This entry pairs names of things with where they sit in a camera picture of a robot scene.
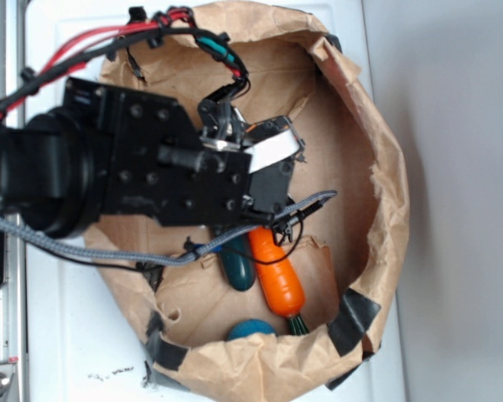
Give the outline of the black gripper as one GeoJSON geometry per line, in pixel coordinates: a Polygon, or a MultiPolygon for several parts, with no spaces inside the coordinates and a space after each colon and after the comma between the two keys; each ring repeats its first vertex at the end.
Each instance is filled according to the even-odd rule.
{"type": "Polygon", "coordinates": [[[163,226],[267,224],[286,206],[304,145],[285,116],[227,137],[196,129],[174,99],[78,78],[64,107],[86,141],[91,169],[87,211],[144,215],[163,226]]]}

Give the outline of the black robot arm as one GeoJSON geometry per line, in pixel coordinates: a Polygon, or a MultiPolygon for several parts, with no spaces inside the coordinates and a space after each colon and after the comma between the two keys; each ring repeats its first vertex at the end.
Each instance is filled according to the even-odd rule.
{"type": "Polygon", "coordinates": [[[162,226],[266,224],[286,206],[303,141],[286,116],[255,124],[220,96],[195,128],[171,97],[76,78],[24,128],[0,123],[0,214],[60,239],[103,215],[162,226]]]}

